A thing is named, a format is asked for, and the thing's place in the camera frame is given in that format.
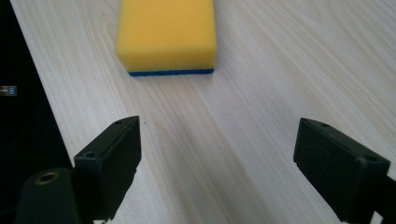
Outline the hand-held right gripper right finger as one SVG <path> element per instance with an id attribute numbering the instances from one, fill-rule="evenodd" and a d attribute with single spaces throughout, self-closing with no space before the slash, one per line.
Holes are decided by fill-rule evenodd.
<path id="1" fill-rule="evenodd" d="M 390 224 L 390 161 L 334 127 L 300 119 L 293 161 L 337 217 Z"/>

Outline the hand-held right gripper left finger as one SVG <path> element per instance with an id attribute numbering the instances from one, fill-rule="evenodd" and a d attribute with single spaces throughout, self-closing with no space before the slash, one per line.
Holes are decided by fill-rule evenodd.
<path id="1" fill-rule="evenodd" d="M 141 157 L 138 116 L 113 122 L 74 157 L 85 220 L 108 220 L 116 215 Z"/>

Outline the yellow sponge with blue base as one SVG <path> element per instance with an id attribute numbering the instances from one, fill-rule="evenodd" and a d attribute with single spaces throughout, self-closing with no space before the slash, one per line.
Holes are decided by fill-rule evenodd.
<path id="1" fill-rule="evenodd" d="M 213 0 L 120 0 L 115 51 L 134 76 L 211 74 Z"/>

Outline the small grey labelled device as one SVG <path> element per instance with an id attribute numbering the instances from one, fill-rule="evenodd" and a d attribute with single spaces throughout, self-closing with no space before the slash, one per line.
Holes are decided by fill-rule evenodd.
<path id="1" fill-rule="evenodd" d="M 18 95 L 16 86 L 0 86 L 0 96 L 14 97 Z"/>

